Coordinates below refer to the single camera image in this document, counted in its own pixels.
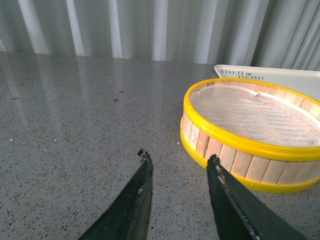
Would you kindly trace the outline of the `left gripper black right finger own camera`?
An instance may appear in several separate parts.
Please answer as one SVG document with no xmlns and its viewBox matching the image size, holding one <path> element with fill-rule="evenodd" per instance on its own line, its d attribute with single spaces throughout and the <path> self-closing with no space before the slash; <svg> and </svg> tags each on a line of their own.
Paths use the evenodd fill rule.
<svg viewBox="0 0 320 240">
<path fill-rule="evenodd" d="M 305 236 L 257 199 L 213 154 L 207 179 L 221 240 L 304 240 Z"/>
</svg>

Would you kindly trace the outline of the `left gripper black left finger own camera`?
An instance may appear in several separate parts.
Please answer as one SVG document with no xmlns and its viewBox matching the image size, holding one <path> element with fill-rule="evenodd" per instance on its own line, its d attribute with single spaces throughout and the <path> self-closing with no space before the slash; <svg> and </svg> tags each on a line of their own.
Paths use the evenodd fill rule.
<svg viewBox="0 0 320 240">
<path fill-rule="evenodd" d="M 80 237 L 81 240 L 145 240 L 148 236 L 153 163 L 149 153 L 137 153 L 141 166 L 109 208 Z"/>
</svg>

